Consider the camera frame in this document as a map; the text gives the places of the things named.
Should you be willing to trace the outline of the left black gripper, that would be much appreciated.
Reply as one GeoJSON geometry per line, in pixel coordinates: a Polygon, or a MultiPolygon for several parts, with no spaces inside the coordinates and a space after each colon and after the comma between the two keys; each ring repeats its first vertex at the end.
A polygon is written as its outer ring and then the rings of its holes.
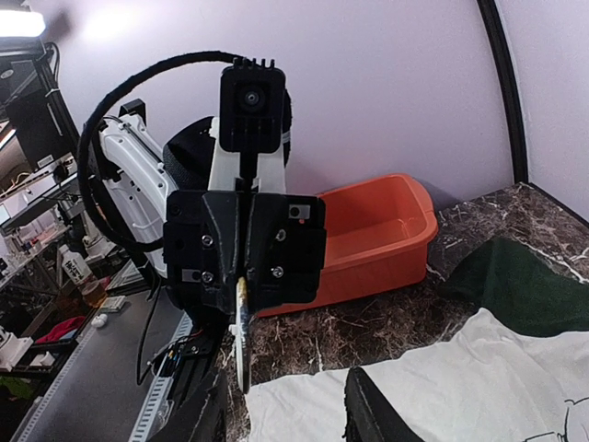
{"type": "Polygon", "coordinates": [[[316,196],[179,190],[167,198],[164,262],[172,302],[236,311],[248,281],[258,313],[314,301],[324,267],[326,205],[316,196]]]}

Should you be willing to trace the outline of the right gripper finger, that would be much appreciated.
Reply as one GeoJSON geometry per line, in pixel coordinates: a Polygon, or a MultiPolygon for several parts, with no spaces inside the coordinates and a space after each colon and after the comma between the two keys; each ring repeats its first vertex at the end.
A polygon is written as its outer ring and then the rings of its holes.
{"type": "Polygon", "coordinates": [[[409,441],[410,430],[374,381],[359,366],[349,370],[344,388],[346,441],[409,441]]]}

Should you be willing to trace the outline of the white green Charlie Brown shirt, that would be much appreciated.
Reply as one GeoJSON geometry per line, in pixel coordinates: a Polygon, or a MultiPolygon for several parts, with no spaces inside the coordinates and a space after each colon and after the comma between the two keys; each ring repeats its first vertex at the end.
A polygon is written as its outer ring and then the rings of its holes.
{"type": "MultiPolygon", "coordinates": [[[[584,441],[588,282],[553,272],[524,244],[471,252],[440,291],[476,306],[448,341],[360,366],[409,441],[584,441]]],[[[247,398],[253,441],[346,441],[349,369],[287,376],[247,398]]]]}

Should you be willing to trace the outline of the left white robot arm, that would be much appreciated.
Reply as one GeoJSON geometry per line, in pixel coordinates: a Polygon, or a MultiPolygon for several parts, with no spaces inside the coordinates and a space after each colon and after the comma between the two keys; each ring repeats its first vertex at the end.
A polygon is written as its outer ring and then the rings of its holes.
{"type": "Polygon", "coordinates": [[[78,182],[95,226],[143,254],[180,309],[255,315],[318,294],[326,206],[286,189],[292,103],[273,62],[219,51],[153,64],[112,90],[88,118],[78,182]],[[187,64],[221,63],[220,109],[165,144],[144,104],[111,115],[136,87],[187,64]]]}

